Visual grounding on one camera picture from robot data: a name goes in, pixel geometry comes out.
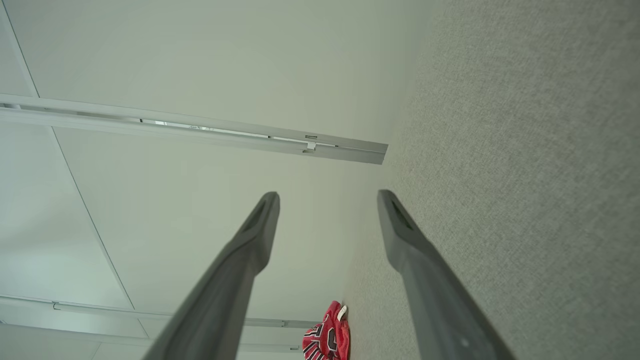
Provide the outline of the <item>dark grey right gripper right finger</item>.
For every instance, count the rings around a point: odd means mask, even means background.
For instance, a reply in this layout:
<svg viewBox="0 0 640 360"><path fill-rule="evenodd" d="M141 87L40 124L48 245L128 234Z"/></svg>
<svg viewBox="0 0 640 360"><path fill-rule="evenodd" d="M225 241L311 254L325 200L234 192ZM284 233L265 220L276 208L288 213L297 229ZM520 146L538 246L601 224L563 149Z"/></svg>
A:
<svg viewBox="0 0 640 360"><path fill-rule="evenodd" d="M400 199L382 189L377 209L388 261L402 276L421 360L515 360Z"/></svg>

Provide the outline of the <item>pale wall frame rail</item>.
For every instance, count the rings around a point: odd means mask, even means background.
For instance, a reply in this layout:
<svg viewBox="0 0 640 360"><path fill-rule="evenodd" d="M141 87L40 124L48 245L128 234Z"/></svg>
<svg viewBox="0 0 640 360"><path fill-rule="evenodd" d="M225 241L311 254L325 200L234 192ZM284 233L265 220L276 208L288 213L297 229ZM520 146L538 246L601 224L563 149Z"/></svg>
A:
<svg viewBox="0 0 640 360"><path fill-rule="evenodd" d="M10 325L6 323L0 323L0 330L23 331L30 334L39 334L49 337L60 337L78 341L118 344L123 346L150 347L156 342L155 339L150 338L106 335L87 332L71 332L66 330L39 328L35 326ZM294 347L292 345L285 344L256 344L246 342L238 344L237 350L242 353L301 353L302 351L299 346Z"/></svg>
<svg viewBox="0 0 640 360"><path fill-rule="evenodd" d="M0 295L0 305L22 306L30 308L51 309L60 312L83 313L88 315L122 317L133 319L154 319L168 321L174 315L172 313L142 312L132 309L117 309L112 307L96 307L91 305L73 305L50 300L31 300L27 298ZM316 325L315 321L266 319L247 317L244 325L249 327L290 328L307 330Z"/></svg>
<svg viewBox="0 0 640 360"><path fill-rule="evenodd" d="M179 139L303 157L380 165L385 143L236 121L0 93L0 122Z"/></svg>

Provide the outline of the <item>red jersey with lettering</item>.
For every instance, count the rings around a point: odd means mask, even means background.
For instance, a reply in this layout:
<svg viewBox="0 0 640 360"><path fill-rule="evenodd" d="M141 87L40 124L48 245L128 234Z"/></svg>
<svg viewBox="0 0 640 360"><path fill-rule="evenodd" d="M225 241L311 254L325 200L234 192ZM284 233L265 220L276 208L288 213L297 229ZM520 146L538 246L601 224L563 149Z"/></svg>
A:
<svg viewBox="0 0 640 360"><path fill-rule="evenodd" d="M322 322L309 328L302 336L305 360L349 360L350 326L348 307L332 301Z"/></svg>

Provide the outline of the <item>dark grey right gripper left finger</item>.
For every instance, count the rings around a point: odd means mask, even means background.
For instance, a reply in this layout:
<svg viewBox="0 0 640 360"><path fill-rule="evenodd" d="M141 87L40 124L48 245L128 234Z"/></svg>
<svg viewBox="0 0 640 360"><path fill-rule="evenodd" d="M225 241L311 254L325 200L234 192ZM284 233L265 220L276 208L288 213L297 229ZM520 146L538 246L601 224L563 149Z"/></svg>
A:
<svg viewBox="0 0 640 360"><path fill-rule="evenodd" d="M256 276L269 263L281 210L265 193L142 360L235 360Z"/></svg>

